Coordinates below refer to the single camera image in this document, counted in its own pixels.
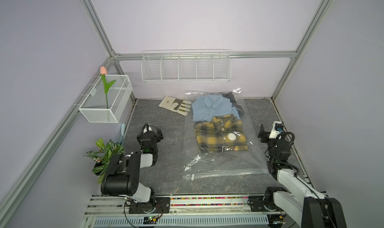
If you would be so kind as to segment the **yellow plaid shirt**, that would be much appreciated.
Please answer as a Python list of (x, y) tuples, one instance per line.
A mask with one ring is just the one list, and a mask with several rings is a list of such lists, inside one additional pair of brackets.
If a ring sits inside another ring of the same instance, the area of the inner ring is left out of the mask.
[[(249, 149), (243, 122), (233, 115), (215, 116), (211, 122), (196, 122), (194, 130), (199, 150), (202, 153), (246, 151)], [(227, 137), (229, 133), (234, 133), (237, 139), (235, 141), (229, 140)]]

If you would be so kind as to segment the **clear plastic vacuum bag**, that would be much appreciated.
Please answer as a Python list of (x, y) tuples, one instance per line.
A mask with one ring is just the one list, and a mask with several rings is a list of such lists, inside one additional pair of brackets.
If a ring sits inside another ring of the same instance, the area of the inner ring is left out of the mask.
[[(187, 91), (187, 100), (193, 103), (197, 97), (203, 95), (222, 95), (224, 92), (203, 92), (203, 91)], [(195, 179), (211, 178), (211, 177), (226, 177), (240, 175), (266, 174), (267, 166), (264, 151), (259, 139), (257, 138), (256, 130), (252, 122), (252, 117), (249, 114), (245, 100), (238, 97), (238, 93), (232, 91), (237, 103), (240, 104), (245, 115), (240, 117), (243, 122), (244, 134), (247, 138), (249, 147), (246, 151), (227, 151), (219, 153), (202, 153), (199, 150), (197, 139), (195, 136), (193, 122), (193, 110), (191, 108), (189, 114), (185, 118), (184, 132), (184, 176), (191, 180), (192, 174)]]

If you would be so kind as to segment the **light blue shirt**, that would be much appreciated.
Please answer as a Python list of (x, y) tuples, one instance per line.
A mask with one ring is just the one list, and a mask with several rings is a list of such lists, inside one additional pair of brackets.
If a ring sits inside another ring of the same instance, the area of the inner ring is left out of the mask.
[(222, 95), (203, 95), (192, 103), (193, 122), (211, 122), (215, 116), (233, 115), (240, 119), (239, 113), (230, 99)]

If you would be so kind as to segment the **black shirt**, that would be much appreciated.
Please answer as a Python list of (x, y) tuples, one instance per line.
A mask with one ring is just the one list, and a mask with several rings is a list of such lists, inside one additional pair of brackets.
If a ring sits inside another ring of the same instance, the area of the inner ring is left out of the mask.
[(232, 103), (232, 107), (236, 109), (236, 111), (239, 114), (239, 117), (242, 117), (243, 115), (245, 115), (245, 111), (243, 107), (237, 103), (237, 100), (232, 92), (222, 93), (222, 97), (230, 100), (230, 102)]

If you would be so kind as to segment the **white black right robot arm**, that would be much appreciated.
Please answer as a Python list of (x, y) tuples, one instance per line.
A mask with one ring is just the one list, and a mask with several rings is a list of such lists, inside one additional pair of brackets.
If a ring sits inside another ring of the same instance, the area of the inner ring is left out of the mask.
[(283, 211), (301, 228), (345, 228), (347, 226), (341, 203), (323, 195), (300, 178), (300, 169), (289, 164), (295, 134), (284, 131), (275, 121), (271, 131), (260, 127), (258, 138), (267, 145), (269, 174), (281, 187), (268, 187), (264, 197), (250, 196), (252, 212)]

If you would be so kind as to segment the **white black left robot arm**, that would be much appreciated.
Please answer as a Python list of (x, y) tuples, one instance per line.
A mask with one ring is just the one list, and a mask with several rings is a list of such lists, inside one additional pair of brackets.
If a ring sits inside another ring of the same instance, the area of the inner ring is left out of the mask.
[(162, 139), (162, 131), (146, 122), (137, 136), (140, 151), (111, 157), (101, 183), (101, 193), (123, 197), (129, 214), (159, 213), (162, 216), (170, 212), (170, 198), (157, 197), (154, 189), (139, 181), (141, 169), (157, 163), (158, 143)]

